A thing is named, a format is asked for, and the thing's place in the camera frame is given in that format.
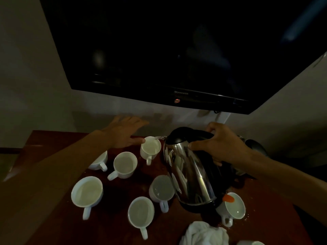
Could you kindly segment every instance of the cloth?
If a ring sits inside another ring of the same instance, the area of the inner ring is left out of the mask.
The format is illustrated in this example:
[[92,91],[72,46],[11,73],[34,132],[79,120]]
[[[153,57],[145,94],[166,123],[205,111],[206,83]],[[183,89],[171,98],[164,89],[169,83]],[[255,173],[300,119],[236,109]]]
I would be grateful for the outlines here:
[[187,228],[180,245],[228,245],[228,240],[224,228],[215,228],[206,222],[195,221]]

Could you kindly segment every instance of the right hand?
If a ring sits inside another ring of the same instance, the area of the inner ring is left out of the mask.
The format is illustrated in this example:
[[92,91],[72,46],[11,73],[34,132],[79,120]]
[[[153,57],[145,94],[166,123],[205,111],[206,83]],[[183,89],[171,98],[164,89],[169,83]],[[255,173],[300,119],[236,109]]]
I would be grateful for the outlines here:
[[208,152],[215,164],[221,166],[221,161],[238,164],[251,156],[252,150],[228,126],[211,122],[206,131],[215,131],[215,135],[211,139],[191,142],[188,147]]

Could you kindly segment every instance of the white mug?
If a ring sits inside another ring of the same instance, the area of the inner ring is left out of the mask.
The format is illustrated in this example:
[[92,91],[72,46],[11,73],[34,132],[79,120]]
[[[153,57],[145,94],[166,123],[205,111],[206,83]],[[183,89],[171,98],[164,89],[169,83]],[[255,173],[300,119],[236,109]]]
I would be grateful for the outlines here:
[[75,206],[83,207],[83,220],[88,220],[91,208],[102,199],[103,186],[99,178],[88,176],[79,180],[72,189],[71,199]]
[[113,161],[114,172],[108,175],[108,180],[131,177],[137,166],[137,158],[132,152],[122,152]]
[[151,165],[151,161],[157,156],[161,150],[161,143],[154,136],[147,136],[145,143],[141,144],[140,154],[146,160],[146,164]]
[[174,196],[175,190],[171,180],[166,175],[157,176],[151,183],[149,195],[153,202],[160,204],[163,213],[168,212],[168,200]]
[[230,192],[228,195],[234,198],[234,202],[223,201],[220,206],[216,208],[216,211],[221,216],[221,221],[226,227],[233,225],[233,219],[242,219],[245,215],[245,205],[240,196],[236,193]]
[[154,217],[154,206],[147,197],[138,197],[132,201],[128,208],[128,220],[136,228],[141,230],[144,240],[147,239],[146,227]]
[[105,172],[108,169],[106,166],[107,160],[108,160],[108,153],[107,151],[105,151],[88,167],[88,169],[91,170],[101,169],[103,172]]
[[264,245],[260,241],[248,241],[248,240],[242,240],[237,243],[237,245]]

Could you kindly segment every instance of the electric kettle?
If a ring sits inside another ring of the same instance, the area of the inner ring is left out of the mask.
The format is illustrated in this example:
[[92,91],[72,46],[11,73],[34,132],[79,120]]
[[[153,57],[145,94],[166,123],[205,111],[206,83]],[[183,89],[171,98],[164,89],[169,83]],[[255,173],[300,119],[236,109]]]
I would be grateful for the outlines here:
[[231,164],[223,162],[218,167],[207,152],[188,148],[190,142],[212,137],[206,131],[180,127],[165,138],[166,167],[180,204],[190,212],[202,213],[218,207],[235,179]]

